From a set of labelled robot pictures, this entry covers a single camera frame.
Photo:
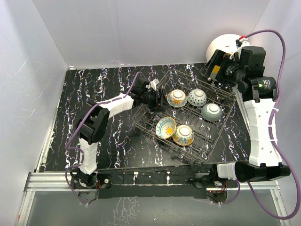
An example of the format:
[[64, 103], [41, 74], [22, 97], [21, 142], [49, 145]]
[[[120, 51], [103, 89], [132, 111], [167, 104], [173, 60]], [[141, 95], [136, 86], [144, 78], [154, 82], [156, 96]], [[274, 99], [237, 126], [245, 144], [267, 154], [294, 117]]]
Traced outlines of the red rim grey pattern bowl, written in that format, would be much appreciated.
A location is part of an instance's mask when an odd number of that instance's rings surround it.
[[205, 120], [215, 122], [221, 118], [222, 110], [217, 104], [209, 103], [202, 107], [201, 115]]

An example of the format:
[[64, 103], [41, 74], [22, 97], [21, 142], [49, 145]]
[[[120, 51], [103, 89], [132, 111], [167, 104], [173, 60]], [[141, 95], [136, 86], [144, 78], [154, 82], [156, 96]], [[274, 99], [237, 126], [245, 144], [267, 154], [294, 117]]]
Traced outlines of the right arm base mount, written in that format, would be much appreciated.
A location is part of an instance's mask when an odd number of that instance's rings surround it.
[[230, 188], [238, 188], [238, 183], [227, 179], [212, 179], [209, 174], [196, 173], [188, 178], [187, 184], [192, 184], [195, 188], [205, 189], [207, 199], [213, 203], [226, 202]]

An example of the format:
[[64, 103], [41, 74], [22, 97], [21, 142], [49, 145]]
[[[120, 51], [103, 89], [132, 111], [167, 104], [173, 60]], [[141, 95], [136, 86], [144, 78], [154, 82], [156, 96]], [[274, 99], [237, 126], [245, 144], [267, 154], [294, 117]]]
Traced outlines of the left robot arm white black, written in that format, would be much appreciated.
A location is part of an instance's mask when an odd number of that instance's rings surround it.
[[152, 111], [162, 108], [164, 93], [158, 88], [159, 80], [147, 81], [138, 79], [130, 87], [128, 93], [100, 103], [88, 102], [86, 111], [80, 119], [77, 129], [80, 148], [80, 163], [73, 178], [87, 188], [97, 183], [96, 153], [98, 144], [103, 138], [110, 118], [141, 104], [147, 105]]

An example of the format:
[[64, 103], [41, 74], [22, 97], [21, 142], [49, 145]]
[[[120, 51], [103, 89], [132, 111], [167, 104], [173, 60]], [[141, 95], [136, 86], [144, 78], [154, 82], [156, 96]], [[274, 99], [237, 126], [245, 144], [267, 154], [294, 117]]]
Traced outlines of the orange blue floral bowl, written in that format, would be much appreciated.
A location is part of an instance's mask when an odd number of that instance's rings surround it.
[[180, 125], [177, 127], [175, 134], [172, 136], [173, 141], [181, 146], [191, 145], [194, 141], [194, 133], [187, 125]]

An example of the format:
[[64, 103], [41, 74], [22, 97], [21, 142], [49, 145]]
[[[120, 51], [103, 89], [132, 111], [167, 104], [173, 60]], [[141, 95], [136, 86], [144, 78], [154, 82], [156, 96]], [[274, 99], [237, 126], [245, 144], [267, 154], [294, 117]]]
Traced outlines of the blue wave pattern bowl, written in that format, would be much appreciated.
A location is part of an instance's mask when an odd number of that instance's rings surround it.
[[206, 93], [201, 89], [194, 89], [187, 95], [188, 102], [196, 107], [202, 107], [206, 104]]

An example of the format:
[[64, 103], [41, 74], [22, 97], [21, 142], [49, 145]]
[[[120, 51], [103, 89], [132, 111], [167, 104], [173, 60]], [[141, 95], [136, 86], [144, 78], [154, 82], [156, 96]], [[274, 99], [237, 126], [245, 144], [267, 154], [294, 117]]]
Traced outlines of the orange flower leaf bowl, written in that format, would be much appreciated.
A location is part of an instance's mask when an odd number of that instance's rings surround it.
[[187, 104], [188, 100], [187, 100], [186, 94], [182, 90], [175, 89], [168, 93], [167, 102], [172, 107], [180, 108], [180, 107], [185, 106]]

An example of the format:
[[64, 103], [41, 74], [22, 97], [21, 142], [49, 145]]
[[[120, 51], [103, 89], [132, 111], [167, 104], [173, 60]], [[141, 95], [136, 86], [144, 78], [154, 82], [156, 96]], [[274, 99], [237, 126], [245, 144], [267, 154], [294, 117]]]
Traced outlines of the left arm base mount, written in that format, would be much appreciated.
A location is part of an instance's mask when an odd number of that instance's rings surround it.
[[107, 173], [93, 172], [88, 175], [80, 169], [74, 169], [70, 172], [72, 189], [92, 189], [94, 198], [89, 202], [96, 201], [99, 198], [101, 189], [110, 189], [112, 187], [112, 175]]

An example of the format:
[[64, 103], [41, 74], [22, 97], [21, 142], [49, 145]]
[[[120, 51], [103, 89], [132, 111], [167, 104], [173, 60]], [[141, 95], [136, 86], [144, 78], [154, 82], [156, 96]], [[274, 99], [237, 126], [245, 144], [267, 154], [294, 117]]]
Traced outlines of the yellow sun pattern bowl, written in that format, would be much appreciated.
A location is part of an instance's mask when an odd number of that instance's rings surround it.
[[168, 139], [176, 132], [176, 122], [172, 117], [164, 117], [155, 127], [156, 135], [161, 139]]

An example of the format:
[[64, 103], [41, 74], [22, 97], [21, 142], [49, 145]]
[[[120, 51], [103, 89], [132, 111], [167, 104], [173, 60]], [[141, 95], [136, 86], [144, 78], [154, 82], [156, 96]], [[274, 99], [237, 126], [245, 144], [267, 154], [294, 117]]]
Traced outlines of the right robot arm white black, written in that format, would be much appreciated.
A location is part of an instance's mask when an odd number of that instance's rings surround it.
[[257, 46], [245, 46], [233, 54], [217, 49], [199, 71], [208, 79], [237, 87], [249, 121], [249, 161], [213, 165], [209, 179], [216, 187], [222, 186], [226, 180], [271, 181], [291, 174], [274, 146], [277, 137], [269, 134], [276, 130], [275, 121], [270, 116], [276, 111], [278, 89], [273, 77], [263, 75], [265, 56], [264, 48]]

